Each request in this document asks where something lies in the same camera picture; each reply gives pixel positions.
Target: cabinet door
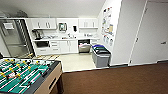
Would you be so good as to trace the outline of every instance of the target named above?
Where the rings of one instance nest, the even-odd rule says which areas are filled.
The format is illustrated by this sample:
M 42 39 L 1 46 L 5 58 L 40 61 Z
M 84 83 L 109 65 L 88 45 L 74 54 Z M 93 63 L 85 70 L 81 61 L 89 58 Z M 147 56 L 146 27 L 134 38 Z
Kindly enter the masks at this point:
M 46 18 L 40 18 L 40 29 L 48 29 L 48 21 Z
M 70 53 L 78 53 L 78 41 L 69 41 L 69 51 Z
M 68 41 L 60 41 L 60 49 L 61 49 L 61 54 L 69 53 L 69 42 Z
M 85 27 L 85 19 L 79 19 L 79 28 Z
M 87 27 L 87 28 L 92 28 L 93 27 L 92 19 L 86 19 L 85 20 L 85 27 Z
M 31 18 L 33 29 L 40 29 L 40 19 Z
M 36 55 L 49 55 L 51 54 L 50 48 L 37 48 L 35 50 Z
M 93 27 L 98 28 L 98 19 L 92 19 Z
M 55 18 L 48 18 L 47 19 L 47 25 L 48 25 L 49 29 L 56 29 Z

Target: floor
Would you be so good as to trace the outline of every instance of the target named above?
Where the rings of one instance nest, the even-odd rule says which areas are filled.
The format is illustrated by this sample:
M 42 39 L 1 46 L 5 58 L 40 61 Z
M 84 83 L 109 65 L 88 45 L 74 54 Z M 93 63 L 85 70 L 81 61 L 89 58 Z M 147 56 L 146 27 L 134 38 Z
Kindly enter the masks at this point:
M 62 81 L 63 94 L 168 94 L 168 63 L 63 73 Z
M 63 72 L 96 69 L 91 53 L 60 55 L 56 60 L 62 62 Z

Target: white kitchen cabinet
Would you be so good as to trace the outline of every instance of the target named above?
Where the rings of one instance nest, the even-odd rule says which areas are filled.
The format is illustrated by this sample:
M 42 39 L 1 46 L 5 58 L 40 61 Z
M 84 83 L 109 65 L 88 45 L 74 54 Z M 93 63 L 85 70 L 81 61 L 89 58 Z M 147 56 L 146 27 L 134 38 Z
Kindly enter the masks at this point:
M 69 52 L 70 53 L 78 53 L 78 41 L 77 40 L 69 41 Z
M 79 28 L 98 28 L 98 19 L 79 19 Z
M 61 54 L 69 53 L 68 41 L 60 41 Z
M 49 55 L 50 53 L 50 48 L 49 47 L 45 47 L 45 48 L 37 48 L 35 50 L 36 55 Z
M 78 41 L 77 40 L 60 41 L 60 49 L 61 54 L 78 53 Z
M 60 54 L 60 42 L 50 41 L 50 52 L 51 54 Z
M 31 18 L 33 29 L 56 29 L 55 18 Z

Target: coffee maker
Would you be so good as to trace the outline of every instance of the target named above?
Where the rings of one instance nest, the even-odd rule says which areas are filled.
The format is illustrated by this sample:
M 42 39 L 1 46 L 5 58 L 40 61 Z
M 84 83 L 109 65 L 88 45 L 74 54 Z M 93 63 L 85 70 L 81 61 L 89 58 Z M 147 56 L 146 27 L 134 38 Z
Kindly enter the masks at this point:
M 40 32 L 37 29 L 33 29 L 32 32 L 35 33 L 35 36 L 36 36 L 35 40 L 41 39 Z

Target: upper cabinet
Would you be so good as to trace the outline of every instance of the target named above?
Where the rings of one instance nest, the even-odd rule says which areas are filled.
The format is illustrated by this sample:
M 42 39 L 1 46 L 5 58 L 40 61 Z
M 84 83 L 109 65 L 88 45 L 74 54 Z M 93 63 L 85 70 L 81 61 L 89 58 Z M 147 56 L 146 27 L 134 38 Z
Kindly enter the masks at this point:
M 56 29 L 55 18 L 31 18 L 34 29 Z
M 98 19 L 96 18 L 80 18 L 79 28 L 98 28 Z

